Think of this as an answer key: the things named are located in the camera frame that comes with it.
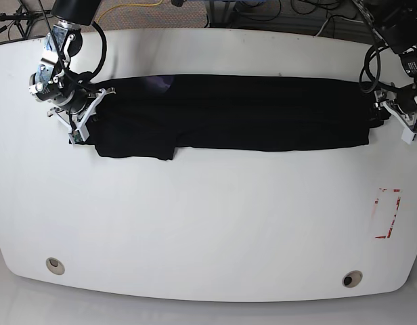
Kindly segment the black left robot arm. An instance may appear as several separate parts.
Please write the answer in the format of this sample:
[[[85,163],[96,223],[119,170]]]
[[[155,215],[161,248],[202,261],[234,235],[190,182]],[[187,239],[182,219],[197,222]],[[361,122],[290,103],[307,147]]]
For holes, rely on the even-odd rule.
[[[402,125],[402,140],[412,144],[417,138],[417,1],[353,1],[359,17],[370,33],[372,45],[359,74],[363,93],[373,93],[376,109],[386,111]],[[381,52],[390,49],[412,83],[397,87],[380,80]]]

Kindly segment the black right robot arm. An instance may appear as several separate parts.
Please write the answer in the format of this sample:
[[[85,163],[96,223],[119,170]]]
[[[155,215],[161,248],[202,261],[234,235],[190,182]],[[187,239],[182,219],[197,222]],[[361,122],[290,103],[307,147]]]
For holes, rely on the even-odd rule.
[[[30,77],[29,91],[39,102],[50,102],[49,116],[56,117],[68,130],[72,145],[89,139],[87,122],[96,114],[96,108],[106,95],[115,92],[97,88],[91,81],[102,70],[106,61],[107,40],[104,31],[95,22],[101,1],[56,1],[51,15],[58,19],[48,24],[42,57],[36,73]],[[92,26],[102,42],[100,61],[93,72],[71,71],[71,59],[83,45],[82,26]]]

